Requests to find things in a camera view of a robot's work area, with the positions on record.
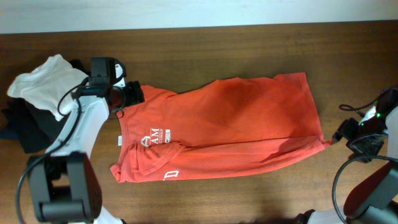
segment clothing label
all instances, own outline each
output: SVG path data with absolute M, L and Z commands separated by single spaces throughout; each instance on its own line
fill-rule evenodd
M 118 137 L 118 146 L 121 146 L 122 145 L 122 136 L 119 136 Z
M 170 143 L 171 140 L 172 140 L 172 133 L 170 132 L 169 129 L 166 129 L 166 137 L 164 143 Z

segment black fabric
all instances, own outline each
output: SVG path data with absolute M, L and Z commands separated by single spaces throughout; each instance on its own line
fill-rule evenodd
M 25 153 L 39 152 L 51 145 L 52 141 L 40 130 L 35 118 L 26 107 L 25 100 L 18 98 L 8 101 L 7 104 L 9 108 L 1 111 L 9 121 L 8 131 L 15 130 Z
M 36 120 L 39 129 L 51 142 L 54 142 L 67 122 L 69 114 L 63 117 L 60 121 L 57 121 L 49 110 L 39 110 L 27 101 L 25 101 L 25 105 Z
M 90 76 L 91 72 L 87 71 L 86 68 L 83 66 L 82 62 L 79 59 L 73 59 L 69 61 L 72 68 L 79 69 L 80 71 L 86 73 L 86 75 Z

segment white cloth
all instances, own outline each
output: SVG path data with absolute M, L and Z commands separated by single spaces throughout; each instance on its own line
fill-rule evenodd
M 87 75 L 72 68 L 61 55 L 49 57 L 47 61 L 31 73 L 19 75 L 8 89 L 7 94 L 14 98 L 23 98 L 36 108 L 49 110 L 55 119 L 63 116 L 57 111 L 61 97 L 71 88 L 81 83 Z M 60 111 L 67 114 L 72 110 L 72 97 L 68 95 L 62 101 Z

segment white wall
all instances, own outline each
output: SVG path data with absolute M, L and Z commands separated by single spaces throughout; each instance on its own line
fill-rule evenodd
M 0 33 L 398 19 L 398 0 L 1 0 Z

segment printed logo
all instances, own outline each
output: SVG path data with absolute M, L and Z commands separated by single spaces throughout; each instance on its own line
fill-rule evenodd
M 148 141 L 150 141 L 150 137 L 149 136 L 145 136 L 144 138 L 141 139 L 141 144 L 143 146 L 145 146 L 145 147 L 149 147 Z
M 150 136 L 144 136 L 141 139 L 141 144 L 145 147 L 155 146 L 158 144 L 170 143 L 172 140 L 172 132 L 169 129 L 165 130 L 165 137 L 162 128 L 151 128 Z
M 169 178 L 169 177 L 178 177 L 178 173 L 179 173 L 178 170 L 169 171 L 169 172 L 167 172 L 167 173 L 164 175 L 163 180 L 166 180 L 166 178 Z

